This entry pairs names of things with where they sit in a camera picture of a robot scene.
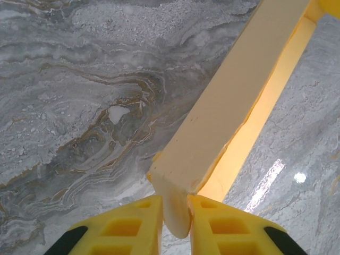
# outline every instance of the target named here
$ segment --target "marble floor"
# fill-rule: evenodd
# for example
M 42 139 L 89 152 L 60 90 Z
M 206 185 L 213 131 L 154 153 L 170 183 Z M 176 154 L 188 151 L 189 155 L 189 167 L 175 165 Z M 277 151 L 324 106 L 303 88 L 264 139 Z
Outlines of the marble floor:
M 256 0 L 0 0 L 0 254 L 153 194 L 153 155 Z M 324 17 L 225 203 L 340 254 L 340 22 Z M 190 254 L 163 228 L 162 253 Z

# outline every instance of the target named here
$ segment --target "yellow plastic part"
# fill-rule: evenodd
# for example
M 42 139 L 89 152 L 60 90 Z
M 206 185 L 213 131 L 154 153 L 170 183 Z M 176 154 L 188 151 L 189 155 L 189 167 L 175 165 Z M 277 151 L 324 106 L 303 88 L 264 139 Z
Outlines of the yellow plastic part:
M 340 19 L 340 0 L 319 0 L 319 4 L 325 12 Z
M 69 255 L 159 255 L 162 197 L 152 195 L 73 225 L 88 230 Z
M 264 231 L 279 225 L 200 195 L 188 196 L 192 255 L 282 255 Z

